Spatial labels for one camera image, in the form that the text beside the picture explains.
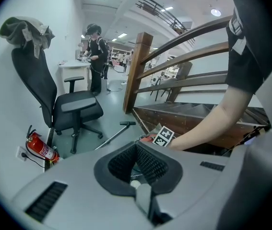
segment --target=chair armrest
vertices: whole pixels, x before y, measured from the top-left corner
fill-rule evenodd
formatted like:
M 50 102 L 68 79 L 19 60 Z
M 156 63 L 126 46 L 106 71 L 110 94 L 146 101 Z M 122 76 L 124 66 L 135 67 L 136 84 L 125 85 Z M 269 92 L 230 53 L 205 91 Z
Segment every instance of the chair armrest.
M 67 78 L 67 79 L 64 80 L 64 82 L 75 82 L 77 80 L 84 80 L 84 77 L 79 76 L 79 77 Z
M 75 86 L 75 81 L 77 80 L 83 80 L 84 77 L 79 76 L 79 77 L 72 77 L 72 78 L 67 78 L 64 80 L 64 82 L 70 82 L 70 93 L 74 92 L 74 86 Z
M 73 113 L 73 112 L 77 112 L 77 111 L 89 108 L 94 105 L 96 105 L 96 99 L 88 98 L 88 99 L 79 100 L 75 102 L 65 103 L 61 105 L 61 109 L 63 113 Z

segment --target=black cap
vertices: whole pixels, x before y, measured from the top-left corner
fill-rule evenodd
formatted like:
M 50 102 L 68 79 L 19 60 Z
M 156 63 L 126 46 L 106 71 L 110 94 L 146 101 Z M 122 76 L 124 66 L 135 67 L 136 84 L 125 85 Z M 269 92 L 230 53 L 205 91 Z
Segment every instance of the black cap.
M 102 28 L 97 24 L 90 24 L 87 26 L 87 30 L 85 35 L 92 35 L 93 33 L 97 32 L 99 35 L 102 33 Z

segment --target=clothing tag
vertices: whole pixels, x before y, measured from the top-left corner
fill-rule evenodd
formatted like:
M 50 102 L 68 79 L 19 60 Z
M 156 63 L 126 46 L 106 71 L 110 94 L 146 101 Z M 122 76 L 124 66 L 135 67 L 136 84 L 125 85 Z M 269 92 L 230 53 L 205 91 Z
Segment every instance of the clothing tag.
M 173 136 L 174 132 L 171 129 L 163 126 L 155 137 L 153 143 L 162 147 L 166 147 L 170 143 Z
M 232 47 L 232 50 L 235 50 L 237 53 L 242 55 L 242 52 L 245 49 L 246 44 L 247 44 L 246 37 L 244 37 L 243 39 L 238 39 L 235 45 Z

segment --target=fire extinguisher hose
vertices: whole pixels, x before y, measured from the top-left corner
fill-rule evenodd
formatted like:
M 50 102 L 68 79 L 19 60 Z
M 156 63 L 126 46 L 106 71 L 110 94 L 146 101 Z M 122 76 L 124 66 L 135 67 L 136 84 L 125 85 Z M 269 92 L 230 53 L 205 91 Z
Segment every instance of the fire extinguisher hose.
M 45 159 L 43 159 L 43 158 L 41 158 L 41 157 L 39 157 L 39 156 L 33 154 L 33 153 L 29 150 L 29 148 L 28 148 L 28 146 L 27 146 L 27 142 L 28 142 L 27 139 L 35 132 L 35 129 L 34 129 L 33 131 L 30 132 L 31 127 L 32 127 L 32 125 L 29 127 L 28 132 L 27 132 L 26 143 L 25 143 L 26 149 L 27 149 L 27 151 L 28 151 L 32 156 L 34 156 L 34 157 L 36 157 L 36 158 L 39 158 L 39 159 L 42 159 L 42 160 L 45 161 Z

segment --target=round ceiling light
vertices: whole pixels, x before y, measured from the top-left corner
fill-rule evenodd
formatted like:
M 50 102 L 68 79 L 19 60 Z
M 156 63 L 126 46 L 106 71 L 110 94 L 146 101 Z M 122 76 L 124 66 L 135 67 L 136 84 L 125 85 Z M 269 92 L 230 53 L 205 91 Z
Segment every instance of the round ceiling light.
M 212 15 L 217 16 L 217 17 L 221 16 L 221 12 L 217 9 L 212 9 L 211 13 L 212 13 Z

